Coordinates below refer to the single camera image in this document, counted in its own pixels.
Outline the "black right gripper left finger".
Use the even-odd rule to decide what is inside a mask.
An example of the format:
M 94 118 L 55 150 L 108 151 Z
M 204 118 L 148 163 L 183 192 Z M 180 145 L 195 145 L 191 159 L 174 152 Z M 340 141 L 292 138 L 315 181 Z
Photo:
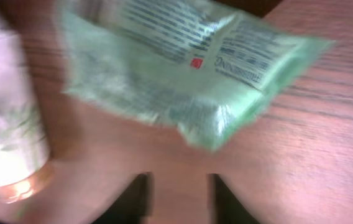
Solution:
M 136 175 L 117 199 L 91 224 L 143 224 L 149 214 L 152 174 Z

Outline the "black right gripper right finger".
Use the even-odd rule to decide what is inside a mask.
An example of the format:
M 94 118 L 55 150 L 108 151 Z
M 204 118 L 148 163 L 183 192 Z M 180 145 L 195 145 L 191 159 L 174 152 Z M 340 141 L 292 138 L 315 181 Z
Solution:
M 211 224 L 260 224 L 219 174 L 208 174 Z

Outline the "white tube gold cap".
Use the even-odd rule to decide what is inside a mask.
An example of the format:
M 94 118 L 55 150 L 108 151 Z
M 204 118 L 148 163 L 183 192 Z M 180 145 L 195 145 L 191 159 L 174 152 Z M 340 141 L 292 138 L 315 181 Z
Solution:
M 41 191 L 52 176 L 50 149 L 15 33 L 0 33 L 0 200 Z

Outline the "light green wipes packet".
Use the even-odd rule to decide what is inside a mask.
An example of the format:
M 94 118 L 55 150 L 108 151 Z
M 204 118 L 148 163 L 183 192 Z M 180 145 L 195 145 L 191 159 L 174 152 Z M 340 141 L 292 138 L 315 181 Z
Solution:
M 215 1 L 59 1 L 66 92 L 220 148 L 304 73 L 330 40 L 294 35 Z

